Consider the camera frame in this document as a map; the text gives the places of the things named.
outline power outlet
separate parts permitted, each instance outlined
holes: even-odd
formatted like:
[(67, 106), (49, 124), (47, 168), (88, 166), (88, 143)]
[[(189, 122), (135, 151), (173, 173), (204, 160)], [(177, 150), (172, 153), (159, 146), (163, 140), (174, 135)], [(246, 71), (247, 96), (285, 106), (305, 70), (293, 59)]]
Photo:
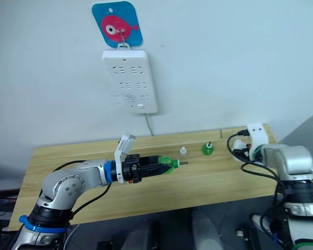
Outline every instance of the power outlet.
[(158, 111), (150, 64), (145, 51), (104, 51), (102, 60), (129, 112), (147, 114)]

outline robotic arm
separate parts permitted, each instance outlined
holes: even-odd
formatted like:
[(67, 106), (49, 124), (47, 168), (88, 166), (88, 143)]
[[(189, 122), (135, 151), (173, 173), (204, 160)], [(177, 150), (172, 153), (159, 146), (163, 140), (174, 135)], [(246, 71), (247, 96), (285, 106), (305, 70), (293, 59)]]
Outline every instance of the robotic arm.
[(250, 136), (251, 144), (236, 141), (233, 153), (274, 169), (286, 187), (278, 189), (284, 200), (275, 209), (272, 233), (286, 249), (313, 249), (313, 159), (309, 151), (302, 146), (269, 144), (261, 124), (250, 124), (241, 134)]
[(23, 225), (8, 249), (61, 249), (68, 222), (75, 214), (71, 210), (82, 193), (106, 185), (108, 191), (114, 181), (138, 183), (144, 177), (171, 172), (187, 163), (158, 155), (129, 155), (134, 141), (134, 136), (123, 135), (115, 151), (115, 160), (84, 161), (73, 168), (49, 174), (29, 217), (20, 217)]

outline green bottle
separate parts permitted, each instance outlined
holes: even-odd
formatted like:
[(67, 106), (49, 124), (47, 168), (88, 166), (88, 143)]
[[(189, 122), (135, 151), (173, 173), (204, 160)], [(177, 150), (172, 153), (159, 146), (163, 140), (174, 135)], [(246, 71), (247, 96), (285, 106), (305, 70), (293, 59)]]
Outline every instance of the green bottle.
[(211, 142), (208, 142), (208, 143), (203, 145), (203, 148), (202, 148), (203, 154), (211, 155), (213, 150), (214, 150), (214, 148), (213, 148), (213, 145)]

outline white cable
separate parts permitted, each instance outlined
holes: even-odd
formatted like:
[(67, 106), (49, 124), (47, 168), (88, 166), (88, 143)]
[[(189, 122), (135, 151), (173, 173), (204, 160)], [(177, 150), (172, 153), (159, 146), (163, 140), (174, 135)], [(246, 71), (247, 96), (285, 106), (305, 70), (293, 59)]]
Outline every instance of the white cable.
[(146, 121), (146, 124), (147, 124), (148, 130), (150, 131), (151, 136), (154, 136), (153, 131), (152, 131), (152, 129), (151, 129), (151, 124), (150, 124), (150, 121), (148, 120), (148, 116), (147, 116), (147, 114), (144, 114), (144, 115), (145, 115), (145, 121)]
[(78, 224), (69, 234), (69, 236), (66, 238), (63, 250), (66, 250), (66, 247), (68, 247), (68, 244), (69, 244), (69, 239), (72, 238), (73, 234), (75, 233), (75, 231), (78, 229), (79, 226), (80, 224)]

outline pink fish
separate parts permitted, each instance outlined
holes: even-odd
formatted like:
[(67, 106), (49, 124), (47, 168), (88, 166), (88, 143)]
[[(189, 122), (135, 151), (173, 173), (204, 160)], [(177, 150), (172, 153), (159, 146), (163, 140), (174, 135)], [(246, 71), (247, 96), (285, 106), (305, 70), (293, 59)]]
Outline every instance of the pink fish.
[(120, 30), (124, 39), (130, 36), (132, 29), (138, 30), (138, 25), (131, 27), (125, 20), (113, 15), (104, 17), (101, 26), (104, 34), (114, 42), (122, 42)]

